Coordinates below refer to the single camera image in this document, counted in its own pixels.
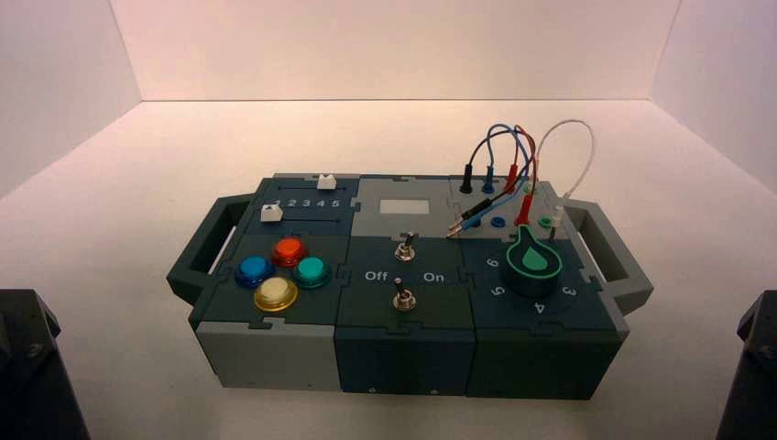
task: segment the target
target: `black plug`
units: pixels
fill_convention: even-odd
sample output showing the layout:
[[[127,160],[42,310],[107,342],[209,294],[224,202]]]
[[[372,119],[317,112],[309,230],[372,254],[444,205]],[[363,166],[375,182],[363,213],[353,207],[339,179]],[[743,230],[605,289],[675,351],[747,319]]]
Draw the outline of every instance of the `black plug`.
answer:
[[[459,191],[464,194],[472,192],[472,164],[467,163],[464,166],[464,181],[462,181]]]

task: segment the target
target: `round push button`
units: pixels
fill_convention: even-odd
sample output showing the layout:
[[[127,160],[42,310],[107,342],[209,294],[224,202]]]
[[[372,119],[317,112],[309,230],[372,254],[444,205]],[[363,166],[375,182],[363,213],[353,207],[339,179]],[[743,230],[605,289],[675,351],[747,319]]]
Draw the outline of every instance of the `round push button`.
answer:
[[[326,284],[332,277],[332,271],[320,258],[308,257],[300,261],[294,269],[294,279],[303,289],[315,289]]]
[[[235,282],[241,287],[255,288],[275,273],[275,268],[262,257],[248,257],[235,271]]]
[[[265,312],[279,312],[297,300],[297,286],[281,277],[266,279],[254,291],[254,304]]]
[[[282,268],[293,268],[308,256],[308,249],[298,238],[283,238],[272,248],[272,262]]]

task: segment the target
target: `red button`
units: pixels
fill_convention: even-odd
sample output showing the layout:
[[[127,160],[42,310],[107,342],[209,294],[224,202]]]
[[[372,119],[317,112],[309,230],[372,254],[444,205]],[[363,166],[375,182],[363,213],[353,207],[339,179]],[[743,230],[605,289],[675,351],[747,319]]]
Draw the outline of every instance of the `red button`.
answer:
[[[308,248],[298,238],[283,238],[272,248],[272,262],[282,268],[293,268],[308,256]]]

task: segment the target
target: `white floor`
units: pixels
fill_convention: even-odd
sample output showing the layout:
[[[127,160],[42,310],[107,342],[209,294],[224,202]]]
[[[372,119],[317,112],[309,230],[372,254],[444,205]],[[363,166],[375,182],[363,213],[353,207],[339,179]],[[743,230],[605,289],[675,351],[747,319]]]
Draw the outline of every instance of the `white floor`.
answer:
[[[655,286],[591,401],[219,385],[165,282],[215,198],[274,171],[459,173],[490,123],[539,137],[565,117],[599,138],[577,198],[601,204]],[[563,191],[584,132],[546,148],[541,176]],[[777,195],[643,101],[144,103],[0,200],[0,284],[59,317],[95,439],[710,438],[738,319],[777,287],[775,213]]]

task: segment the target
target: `yellow button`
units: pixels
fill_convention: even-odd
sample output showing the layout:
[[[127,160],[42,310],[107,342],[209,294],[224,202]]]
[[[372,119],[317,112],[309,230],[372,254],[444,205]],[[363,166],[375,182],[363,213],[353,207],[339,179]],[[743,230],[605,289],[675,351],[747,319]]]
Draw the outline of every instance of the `yellow button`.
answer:
[[[297,285],[293,281],[273,277],[266,279],[254,291],[254,304],[265,312],[278,312],[286,309],[297,300]]]

